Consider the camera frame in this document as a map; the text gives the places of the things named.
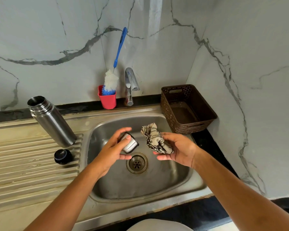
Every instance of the marble wall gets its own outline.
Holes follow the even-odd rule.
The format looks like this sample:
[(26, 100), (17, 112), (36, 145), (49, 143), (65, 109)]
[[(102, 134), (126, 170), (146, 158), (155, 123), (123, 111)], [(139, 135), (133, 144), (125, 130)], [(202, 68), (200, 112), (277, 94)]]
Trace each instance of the marble wall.
[(242, 181), (289, 196), (289, 0), (219, 0), (187, 83), (219, 116), (209, 131)]
[(29, 98), (54, 104), (98, 100), (112, 68), (124, 96), (124, 70), (140, 91), (185, 84), (216, 0), (0, 0), (0, 110), (26, 108)]

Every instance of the faucet spout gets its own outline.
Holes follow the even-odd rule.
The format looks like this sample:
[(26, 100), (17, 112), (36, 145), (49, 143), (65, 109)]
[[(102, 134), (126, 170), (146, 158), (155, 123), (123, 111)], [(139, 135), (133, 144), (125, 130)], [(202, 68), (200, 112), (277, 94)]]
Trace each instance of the faucet spout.
[(125, 103), (127, 106), (132, 106), (134, 104), (131, 92), (138, 90), (140, 90), (140, 88), (133, 69), (128, 67), (125, 69)]

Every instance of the person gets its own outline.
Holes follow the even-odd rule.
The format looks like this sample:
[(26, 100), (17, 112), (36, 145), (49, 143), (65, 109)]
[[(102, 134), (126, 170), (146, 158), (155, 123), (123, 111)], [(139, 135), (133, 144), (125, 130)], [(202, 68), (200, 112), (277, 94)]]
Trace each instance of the person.
[[(116, 160), (131, 159), (130, 155), (120, 154), (131, 140), (131, 136), (118, 142), (121, 133), (131, 128), (117, 130), (96, 158), (61, 192), (61, 194), (25, 229), (25, 231), (71, 230), (84, 206), (94, 184), (103, 177)], [(174, 153), (158, 155), (158, 160), (174, 160), (177, 163), (196, 170), (214, 193), (240, 231), (287, 230), (289, 214), (270, 200), (261, 196), (228, 169), (221, 165), (206, 151), (189, 138), (180, 134), (162, 133), (173, 147)], [(137, 230), (190, 230), (188, 227), (172, 221), (141, 221), (142, 228)]]

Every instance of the person's left arm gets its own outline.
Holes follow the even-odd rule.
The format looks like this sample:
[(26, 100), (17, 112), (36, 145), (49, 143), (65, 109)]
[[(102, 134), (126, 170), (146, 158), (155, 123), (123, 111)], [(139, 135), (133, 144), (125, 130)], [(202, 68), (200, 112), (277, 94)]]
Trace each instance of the person's left arm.
[(131, 136), (117, 143), (120, 134), (130, 130), (130, 127), (117, 130), (92, 163), (24, 231), (72, 230), (97, 180), (108, 172), (117, 159), (131, 159), (130, 155), (120, 154)]

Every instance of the black granite counter edge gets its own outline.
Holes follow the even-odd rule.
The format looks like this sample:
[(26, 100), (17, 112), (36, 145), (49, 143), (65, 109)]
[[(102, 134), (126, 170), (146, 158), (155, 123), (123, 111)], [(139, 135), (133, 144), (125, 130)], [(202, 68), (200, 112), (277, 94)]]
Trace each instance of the black granite counter edge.
[[(159, 104), (161, 101), (161, 95), (148, 95), (133, 97), (134, 106), (144, 106)], [(124, 105), (125, 98), (117, 99), (116, 108), (127, 108)], [(64, 104), (56, 106), (62, 115), (71, 113), (81, 113), (102, 110), (102, 104), (100, 101)], [(21, 120), (31, 118), (29, 109), (19, 109), (12, 111), (0, 111), (0, 122)], [(230, 163), (226, 160), (220, 148), (213, 140), (208, 130), (193, 133), (197, 145), (211, 154), (216, 160), (223, 164), (228, 170), (230, 170), (235, 176), (238, 176)], [(281, 198), (273, 200), (275, 204), (289, 213), (289, 198)], [(177, 221), (191, 227), (197, 231), (204, 231), (213, 227), (228, 223), (231, 221), (230, 217), (218, 202), (215, 196), (210, 198), (203, 198), (188, 202), (185, 204), (177, 205), (169, 209), (159, 211), (156, 213), (149, 213), (140, 217), (132, 218), (126, 221), (118, 222), (113, 225), (109, 225), (100, 230), (124, 230), (136, 224), (144, 219), (162, 219), (169, 221)]]

